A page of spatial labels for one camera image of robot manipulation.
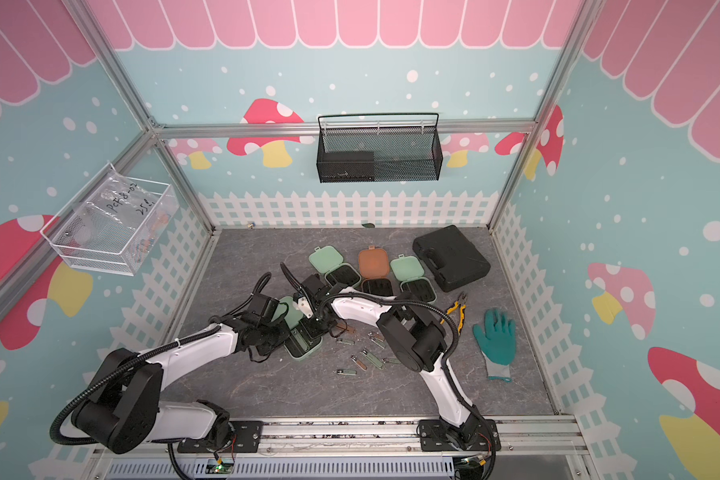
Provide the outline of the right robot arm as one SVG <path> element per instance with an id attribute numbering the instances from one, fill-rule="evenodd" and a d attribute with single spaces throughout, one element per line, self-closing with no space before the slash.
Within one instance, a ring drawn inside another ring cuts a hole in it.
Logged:
<path id="1" fill-rule="evenodd" d="M 408 293 L 378 296 L 342 284 L 329 285 L 317 275 L 303 281 L 289 272 L 284 275 L 295 289 L 296 307 L 312 332 L 326 334 L 339 322 L 348 321 L 375 326 L 396 359 L 421 376 L 439 415 L 438 420 L 424 424 L 433 427 L 433 433 L 420 428 L 422 440 L 439 440 L 462 451 L 501 450 L 495 422 L 483 417 L 451 369 L 459 333 L 447 313 Z"/>

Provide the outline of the front aluminium rail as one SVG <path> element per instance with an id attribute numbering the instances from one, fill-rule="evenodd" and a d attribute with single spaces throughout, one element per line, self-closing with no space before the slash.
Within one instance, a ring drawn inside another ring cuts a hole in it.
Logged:
<path id="1" fill-rule="evenodd" d="M 499 455 L 586 455 L 581 430 L 570 415 L 496 416 Z M 477 437 L 467 450 L 434 439 L 419 417 L 269 417 L 257 428 L 244 427 L 235 443 L 221 454 L 237 458 L 295 456 L 400 456 L 484 452 L 487 441 Z"/>

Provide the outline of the brown case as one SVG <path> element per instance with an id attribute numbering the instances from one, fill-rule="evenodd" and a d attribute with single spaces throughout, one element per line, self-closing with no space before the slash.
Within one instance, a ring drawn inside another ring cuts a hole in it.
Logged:
<path id="1" fill-rule="evenodd" d="M 391 280 L 388 278 L 391 268 L 387 252 L 376 246 L 370 246 L 358 254 L 358 271 L 362 277 L 360 290 L 363 293 L 390 297 L 394 295 Z"/>

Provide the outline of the brown nail clipper low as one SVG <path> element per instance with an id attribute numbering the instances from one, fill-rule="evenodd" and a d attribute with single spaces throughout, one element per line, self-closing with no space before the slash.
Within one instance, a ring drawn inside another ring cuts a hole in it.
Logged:
<path id="1" fill-rule="evenodd" d="M 350 356 L 351 361 L 363 371 L 367 371 L 368 367 L 355 355 Z"/>

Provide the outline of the green work glove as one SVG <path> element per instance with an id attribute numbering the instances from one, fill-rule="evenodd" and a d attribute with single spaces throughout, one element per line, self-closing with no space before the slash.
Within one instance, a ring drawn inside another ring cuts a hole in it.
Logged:
<path id="1" fill-rule="evenodd" d="M 485 312 L 482 324 L 472 328 L 483 355 L 489 379 L 511 381 L 510 365 L 516 356 L 516 323 L 499 309 Z"/>

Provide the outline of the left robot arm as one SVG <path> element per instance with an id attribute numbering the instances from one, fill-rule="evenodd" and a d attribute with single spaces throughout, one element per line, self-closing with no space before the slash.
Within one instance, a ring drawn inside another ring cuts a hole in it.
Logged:
<path id="1" fill-rule="evenodd" d="M 235 429 L 226 409 L 208 400 L 181 403 L 161 395 L 175 381 L 232 354 L 269 358 L 290 335 L 278 306 L 278 300 L 253 293 L 191 335 L 142 352 L 110 352 L 88 387 L 52 421 L 50 439 L 64 446 L 100 444 L 115 454 L 143 443 L 182 440 L 209 451 L 228 448 Z"/>

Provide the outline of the brown nail clipper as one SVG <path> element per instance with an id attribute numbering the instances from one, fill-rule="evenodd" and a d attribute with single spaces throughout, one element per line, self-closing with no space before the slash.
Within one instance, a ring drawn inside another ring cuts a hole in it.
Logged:
<path id="1" fill-rule="evenodd" d="M 337 325 L 336 329 L 338 329 L 340 332 L 348 333 L 348 334 L 355 334 L 356 329 L 349 325 Z"/>

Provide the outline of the green case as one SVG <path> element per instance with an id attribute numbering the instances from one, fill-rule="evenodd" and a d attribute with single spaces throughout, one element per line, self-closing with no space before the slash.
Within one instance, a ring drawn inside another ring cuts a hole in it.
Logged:
<path id="1" fill-rule="evenodd" d="M 309 255 L 308 260 L 330 286 L 341 284 L 358 287 L 361 283 L 359 272 L 347 263 L 343 255 L 333 246 L 317 247 Z"/>
<path id="2" fill-rule="evenodd" d="M 291 296 L 285 296 L 279 300 L 275 318 L 284 320 L 289 329 L 289 337 L 283 346 L 294 360 L 306 359 L 322 345 L 321 337 L 312 337 L 307 332 L 304 323 L 305 316 L 297 308 Z"/>
<path id="3" fill-rule="evenodd" d="M 425 276 L 424 267 L 416 256 L 400 254 L 390 261 L 390 268 L 398 280 L 402 292 L 410 293 L 423 302 L 435 302 L 437 298 L 435 290 Z"/>

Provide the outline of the yellow handled pliers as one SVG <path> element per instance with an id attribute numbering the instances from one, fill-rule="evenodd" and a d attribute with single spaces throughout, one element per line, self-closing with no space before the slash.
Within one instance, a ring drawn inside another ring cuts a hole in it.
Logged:
<path id="1" fill-rule="evenodd" d="M 453 305 L 448 308 L 446 313 L 454 321 L 459 323 L 459 329 L 462 328 L 462 324 L 465 320 L 465 309 L 466 309 L 467 294 L 461 292 Z"/>

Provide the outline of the black box in basket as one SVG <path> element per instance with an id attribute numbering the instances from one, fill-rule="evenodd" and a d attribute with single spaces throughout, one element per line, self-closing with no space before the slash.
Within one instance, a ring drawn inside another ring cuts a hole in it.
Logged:
<path id="1" fill-rule="evenodd" d="M 321 183 L 372 182 L 375 160 L 372 151 L 330 151 L 318 154 Z"/>

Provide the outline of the black plastic tool case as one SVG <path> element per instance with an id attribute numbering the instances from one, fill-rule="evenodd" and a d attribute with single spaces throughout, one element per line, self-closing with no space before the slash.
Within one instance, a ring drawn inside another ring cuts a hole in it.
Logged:
<path id="1" fill-rule="evenodd" d="M 491 269 L 489 261 L 455 225 L 416 237 L 412 249 L 444 292 L 477 281 Z"/>

